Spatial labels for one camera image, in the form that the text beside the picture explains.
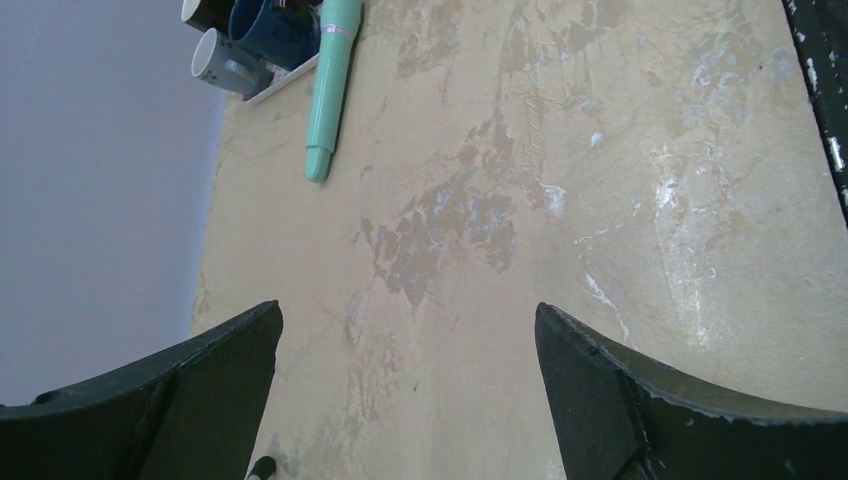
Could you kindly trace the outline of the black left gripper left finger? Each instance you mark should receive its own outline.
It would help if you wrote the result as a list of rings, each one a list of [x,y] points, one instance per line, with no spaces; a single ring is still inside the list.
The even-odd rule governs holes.
[[[263,302],[182,343],[1,410],[5,479],[241,479],[284,326]]]

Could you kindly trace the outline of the grey mug with lettering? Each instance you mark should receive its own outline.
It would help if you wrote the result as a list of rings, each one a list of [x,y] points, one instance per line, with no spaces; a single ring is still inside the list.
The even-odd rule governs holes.
[[[191,74],[212,86],[247,97],[269,87],[273,78],[260,59],[215,28],[201,36],[192,56]]]

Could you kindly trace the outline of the black mug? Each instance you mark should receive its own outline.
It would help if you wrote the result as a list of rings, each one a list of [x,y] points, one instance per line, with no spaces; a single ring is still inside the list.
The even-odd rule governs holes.
[[[217,29],[226,32],[234,0],[184,0],[181,21],[201,32]]]

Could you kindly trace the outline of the floral tray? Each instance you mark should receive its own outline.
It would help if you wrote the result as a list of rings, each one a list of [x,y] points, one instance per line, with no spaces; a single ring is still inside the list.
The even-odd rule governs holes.
[[[247,104],[258,104],[268,99],[273,94],[278,91],[286,88],[288,85],[301,78],[305,74],[314,70],[318,63],[318,55],[314,55],[303,64],[294,68],[291,71],[285,70],[273,63],[269,63],[267,61],[263,61],[263,65],[269,70],[272,74],[271,83],[268,87],[261,90],[259,93],[243,98],[243,101]]]

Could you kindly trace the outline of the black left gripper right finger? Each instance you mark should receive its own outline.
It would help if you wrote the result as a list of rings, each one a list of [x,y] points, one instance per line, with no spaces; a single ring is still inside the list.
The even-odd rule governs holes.
[[[843,479],[844,413],[731,390],[540,304],[535,343],[570,479]]]

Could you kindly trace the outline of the lilac tripod stand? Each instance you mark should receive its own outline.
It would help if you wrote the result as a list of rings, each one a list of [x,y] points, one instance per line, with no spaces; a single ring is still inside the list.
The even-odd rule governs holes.
[[[246,480],[271,480],[277,472],[277,462],[271,456],[262,456],[254,462]]]

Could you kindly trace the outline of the mint green tube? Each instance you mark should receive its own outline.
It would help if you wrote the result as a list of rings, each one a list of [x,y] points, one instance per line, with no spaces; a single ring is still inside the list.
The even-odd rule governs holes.
[[[324,182],[334,155],[354,41],[362,19],[360,0],[328,0],[320,13],[320,48],[307,128],[305,178]]]

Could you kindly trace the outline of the dark blue mug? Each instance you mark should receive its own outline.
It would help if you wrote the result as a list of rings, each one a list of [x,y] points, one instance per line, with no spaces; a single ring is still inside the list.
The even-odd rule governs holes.
[[[291,71],[320,48],[320,22],[307,1],[237,0],[228,34],[240,46]]]

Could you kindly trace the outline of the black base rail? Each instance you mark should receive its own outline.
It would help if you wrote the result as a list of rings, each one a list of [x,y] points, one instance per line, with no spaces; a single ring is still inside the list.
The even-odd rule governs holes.
[[[828,160],[847,213],[847,1],[783,0]]]

